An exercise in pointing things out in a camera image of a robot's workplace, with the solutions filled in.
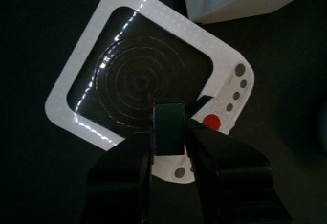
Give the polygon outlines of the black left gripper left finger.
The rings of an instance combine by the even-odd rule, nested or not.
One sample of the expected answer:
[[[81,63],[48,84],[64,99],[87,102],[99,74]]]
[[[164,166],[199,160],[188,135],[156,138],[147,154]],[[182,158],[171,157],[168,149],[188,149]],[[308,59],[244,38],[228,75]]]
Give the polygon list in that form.
[[[148,224],[152,139],[135,133],[92,166],[80,224]]]

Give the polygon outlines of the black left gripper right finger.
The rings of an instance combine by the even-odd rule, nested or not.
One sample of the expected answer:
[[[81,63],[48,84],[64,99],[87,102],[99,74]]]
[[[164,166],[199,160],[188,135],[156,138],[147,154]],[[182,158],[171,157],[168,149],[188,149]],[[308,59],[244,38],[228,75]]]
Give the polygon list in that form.
[[[187,131],[203,224],[291,224],[266,156],[192,118]]]

